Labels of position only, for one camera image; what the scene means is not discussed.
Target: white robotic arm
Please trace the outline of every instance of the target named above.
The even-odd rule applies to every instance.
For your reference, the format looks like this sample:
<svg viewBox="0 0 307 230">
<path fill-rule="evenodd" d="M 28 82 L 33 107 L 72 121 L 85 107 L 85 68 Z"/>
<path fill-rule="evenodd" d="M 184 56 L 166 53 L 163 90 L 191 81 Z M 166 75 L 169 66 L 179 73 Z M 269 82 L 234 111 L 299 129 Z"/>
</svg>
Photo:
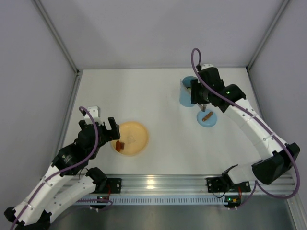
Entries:
<svg viewBox="0 0 307 230">
<path fill-rule="evenodd" d="M 119 125 L 109 117 L 111 130 L 100 124 L 100 109 L 97 106 L 87 110 L 81 108 L 84 120 L 79 122 L 81 131 L 75 141 L 63 147 L 49 166 L 47 173 L 27 198 L 16 207 L 4 212 L 8 221 L 17 224 L 17 230 L 48 229 L 50 224 L 65 209 L 83 196 L 94 191 L 101 192 L 107 177 L 98 168 L 89 169 L 75 185 L 60 194 L 64 184 L 94 159 L 99 148 L 111 140 L 120 139 Z"/>
<path fill-rule="evenodd" d="M 218 183 L 220 192 L 227 192 L 236 184 L 259 180 L 271 184 L 292 167 L 287 151 L 295 160 L 300 148 L 288 144 L 277 136 L 251 107 L 245 94 L 238 86 L 225 86 L 219 72 L 212 64 L 196 66 L 200 80 L 191 80 L 191 102 L 193 104 L 212 104 L 233 120 L 255 146 L 261 158 L 259 162 L 234 165 L 227 169 Z"/>
</svg>

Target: blue cup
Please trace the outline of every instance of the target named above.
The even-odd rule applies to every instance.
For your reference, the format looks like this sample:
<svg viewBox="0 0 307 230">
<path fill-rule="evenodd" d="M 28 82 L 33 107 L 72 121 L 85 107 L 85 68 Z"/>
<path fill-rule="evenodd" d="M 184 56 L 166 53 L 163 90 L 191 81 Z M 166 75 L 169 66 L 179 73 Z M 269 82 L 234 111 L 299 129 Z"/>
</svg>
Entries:
<svg viewBox="0 0 307 230">
<path fill-rule="evenodd" d="M 180 84 L 180 104 L 184 107 L 193 107 L 194 104 L 191 104 L 191 94 L 187 88 L 191 88 L 191 80 L 197 79 L 193 76 L 185 77 Z"/>
</svg>

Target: orange plate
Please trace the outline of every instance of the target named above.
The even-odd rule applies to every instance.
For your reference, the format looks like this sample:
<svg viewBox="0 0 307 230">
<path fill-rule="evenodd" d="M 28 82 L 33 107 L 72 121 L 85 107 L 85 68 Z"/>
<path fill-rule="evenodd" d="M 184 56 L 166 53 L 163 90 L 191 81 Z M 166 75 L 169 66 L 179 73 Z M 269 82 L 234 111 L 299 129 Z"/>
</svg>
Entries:
<svg viewBox="0 0 307 230">
<path fill-rule="evenodd" d="M 142 152 L 147 146 L 149 135 L 148 131 L 137 121 L 128 121 L 119 125 L 120 142 L 125 143 L 125 148 L 121 149 L 120 154 L 125 156 L 135 156 Z M 113 149 L 116 151 L 117 140 L 111 141 Z"/>
</svg>

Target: light blue dish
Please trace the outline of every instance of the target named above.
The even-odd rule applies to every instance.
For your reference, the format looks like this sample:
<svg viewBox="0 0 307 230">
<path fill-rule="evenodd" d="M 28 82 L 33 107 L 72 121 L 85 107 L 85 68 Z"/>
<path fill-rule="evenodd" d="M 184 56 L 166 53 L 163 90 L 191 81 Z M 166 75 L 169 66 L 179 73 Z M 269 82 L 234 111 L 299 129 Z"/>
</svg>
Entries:
<svg viewBox="0 0 307 230">
<path fill-rule="evenodd" d="M 197 114 L 197 121 L 198 123 L 201 125 L 201 126 L 204 126 L 204 127 L 212 127 L 216 124 L 216 121 L 217 121 L 217 116 L 215 114 L 215 112 L 213 112 L 212 116 L 206 120 L 206 121 L 202 121 L 202 119 L 209 113 L 209 112 L 213 112 L 212 110 L 210 109 L 206 109 L 205 112 L 203 111 L 199 111 L 198 114 Z"/>
</svg>

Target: white wall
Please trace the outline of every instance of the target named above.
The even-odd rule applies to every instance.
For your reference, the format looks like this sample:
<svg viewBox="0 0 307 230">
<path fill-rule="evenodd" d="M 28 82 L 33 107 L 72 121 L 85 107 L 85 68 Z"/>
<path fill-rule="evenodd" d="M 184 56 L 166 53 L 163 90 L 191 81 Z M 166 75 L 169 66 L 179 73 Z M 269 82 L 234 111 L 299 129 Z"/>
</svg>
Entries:
<svg viewBox="0 0 307 230">
<path fill-rule="evenodd" d="M 0 3 L 0 226 L 46 172 L 74 74 L 31 1 Z"/>
<path fill-rule="evenodd" d="M 277 134 L 296 142 L 302 178 L 300 197 L 307 210 L 307 1 L 289 5 L 251 70 L 264 116 Z"/>
<path fill-rule="evenodd" d="M 282 0 L 42 0 L 81 69 L 246 66 Z"/>
</svg>

